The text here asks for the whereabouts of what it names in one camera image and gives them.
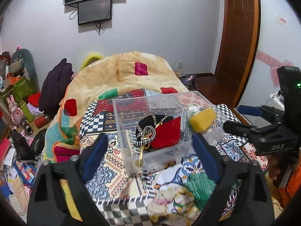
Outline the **right hand orange sleeve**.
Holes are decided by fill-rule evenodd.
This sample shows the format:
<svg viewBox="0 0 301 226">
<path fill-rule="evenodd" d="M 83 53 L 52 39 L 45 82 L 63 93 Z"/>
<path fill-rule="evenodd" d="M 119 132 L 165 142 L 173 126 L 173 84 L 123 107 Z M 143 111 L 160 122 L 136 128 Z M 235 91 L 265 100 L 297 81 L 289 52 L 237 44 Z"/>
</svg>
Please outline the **right hand orange sleeve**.
<svg viewBox="0 0 301 226">
<path fill-rule="evenodd" d="M 281 155 L 269 155 L 268 156 L 268 176 L 272 180 L 276 180 L 277 176 L 280 174 L 279 162 L 281 160 Z"/>
</svg>

